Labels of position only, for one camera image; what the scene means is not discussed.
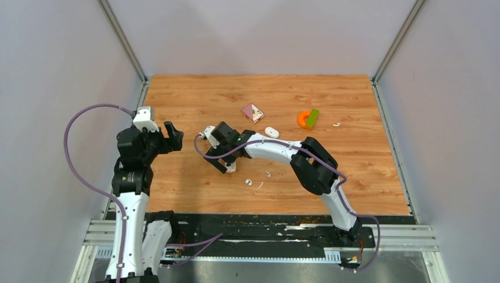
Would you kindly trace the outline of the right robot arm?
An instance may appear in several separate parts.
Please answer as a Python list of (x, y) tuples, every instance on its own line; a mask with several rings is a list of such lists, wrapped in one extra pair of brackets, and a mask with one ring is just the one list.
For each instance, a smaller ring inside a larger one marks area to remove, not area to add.
[(339, 243), (352, 246), (360, 239), (361, 222), (341, 188), (344, 176), (337, 170), (337, 161), (315, 138), (285, 141), (252, 130), (239, 133), (225, 122), (208, 126), (199, 138), (210, 143), (203, 158), (221, 173), (235, 172), (240, 157), (291, 166), (301, 186), (319, 196), (328, 209)]

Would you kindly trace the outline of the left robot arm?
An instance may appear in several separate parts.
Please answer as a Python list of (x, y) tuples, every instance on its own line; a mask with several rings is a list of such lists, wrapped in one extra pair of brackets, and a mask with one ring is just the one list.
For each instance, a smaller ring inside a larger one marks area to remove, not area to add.
[(180, 238), (174, 211), (146, 212), (153, 179), (151, 164), (160, 154), (182, 149), (183, 132), (171, 121), (164, 126), (166, 136), (160, 130), (136, 126), (117, 134), (120, 156), (111, 182), (116, 228), (104, 282), (158, 282), (163, 250)]

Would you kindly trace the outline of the white earbud charging case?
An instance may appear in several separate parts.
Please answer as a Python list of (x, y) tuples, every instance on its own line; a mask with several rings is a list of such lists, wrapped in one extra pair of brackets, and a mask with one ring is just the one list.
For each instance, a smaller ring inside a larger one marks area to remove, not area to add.
[(231, 164), (227, 163), (225, 165), (225, 167), (226, 167), (227, 173), (235, 173), (236, 172), (236, 163), (235, 162), (231, 163)]

